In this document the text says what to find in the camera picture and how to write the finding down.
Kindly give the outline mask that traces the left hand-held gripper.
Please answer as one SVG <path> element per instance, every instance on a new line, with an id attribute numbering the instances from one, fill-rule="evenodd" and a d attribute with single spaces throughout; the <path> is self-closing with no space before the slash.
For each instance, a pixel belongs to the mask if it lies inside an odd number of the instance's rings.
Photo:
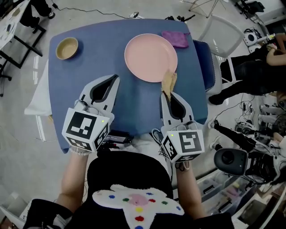
<path id="1" fill-rule="evenodd" d="M 120 78 L 114 74 L 99 77 L 84 87 L 80 100 L 75 102 L 73 108 L 67 110 L 62 129 L 62 135 L 70 146 L 97 152 L 109 134 L 110 125 L 114 120 L 111 111 L 119 83 Z"/>

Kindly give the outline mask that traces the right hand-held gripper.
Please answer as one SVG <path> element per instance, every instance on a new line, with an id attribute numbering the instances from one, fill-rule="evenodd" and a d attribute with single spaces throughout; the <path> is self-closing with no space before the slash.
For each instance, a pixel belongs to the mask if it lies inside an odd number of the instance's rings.
<path id="1" fill-rule="evenodd" d="M 162 92 L 161 113 L 164 124 L 161 128 L 161 145 L 172 163 L 190 161 L 205 152 L 202 125 L 194 121 L 188 102 L 174 92 L 171 93 L 170 102 Z"/>

